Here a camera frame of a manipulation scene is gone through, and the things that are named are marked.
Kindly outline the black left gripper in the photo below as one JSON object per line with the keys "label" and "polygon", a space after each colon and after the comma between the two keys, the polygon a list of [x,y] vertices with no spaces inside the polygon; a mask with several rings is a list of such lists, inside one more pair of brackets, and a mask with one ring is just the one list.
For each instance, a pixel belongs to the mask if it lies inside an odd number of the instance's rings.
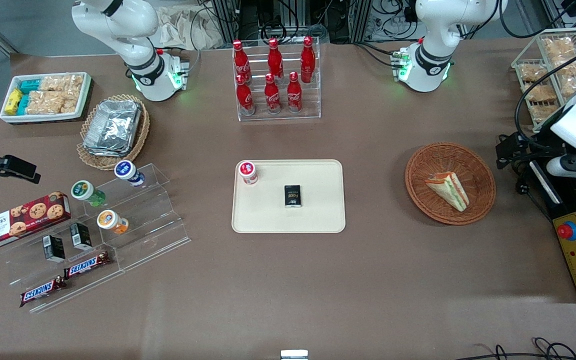
{"label": "black left gripper", "polygon": [[558,135],[551,131],[540,131],[526,139],[519,132],[510,135],[499,135],[499,146],[496,146],[496,168],[504,169],[506,166],[519,161],[527,153],[527,162],[546,162],[557,157],[564,157],[569,153],[568,145]]}

